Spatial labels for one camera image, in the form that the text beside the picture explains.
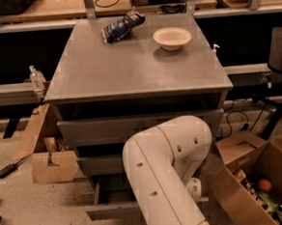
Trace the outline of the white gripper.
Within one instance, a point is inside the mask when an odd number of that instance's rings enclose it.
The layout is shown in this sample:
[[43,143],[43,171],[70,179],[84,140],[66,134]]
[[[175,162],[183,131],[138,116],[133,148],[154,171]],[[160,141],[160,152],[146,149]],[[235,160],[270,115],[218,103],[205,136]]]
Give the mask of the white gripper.
[[202,186],[200,179],[190,178],[187,182],[186,188],[192,199],[198,202],[202,195]]

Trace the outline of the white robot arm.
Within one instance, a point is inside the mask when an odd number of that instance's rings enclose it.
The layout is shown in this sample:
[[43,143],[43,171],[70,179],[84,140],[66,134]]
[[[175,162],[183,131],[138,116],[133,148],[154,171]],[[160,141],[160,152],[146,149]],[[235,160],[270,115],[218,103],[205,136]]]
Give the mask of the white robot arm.
[[187,184],[211,145],[212,131],[194,116],[171,119],[128,138],[123,163],[147,225],[210,225]]

